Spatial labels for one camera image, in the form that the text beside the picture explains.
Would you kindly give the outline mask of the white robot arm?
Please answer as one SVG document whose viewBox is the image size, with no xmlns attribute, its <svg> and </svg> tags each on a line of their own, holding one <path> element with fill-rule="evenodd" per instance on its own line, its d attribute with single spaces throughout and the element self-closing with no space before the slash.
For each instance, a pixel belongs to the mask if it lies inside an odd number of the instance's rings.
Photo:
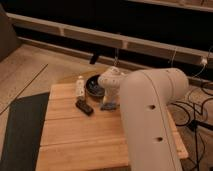
<svg viewBox="0 0 213 171">
<path fill-rule="evenodd" d="M 98 78 L 106 103 L 120 103 L 132 171 L 182 171 L 167 105 L 184 97 L 189 81 L 177 68 L 123 74 L 116 67 Z"/>
</svg>

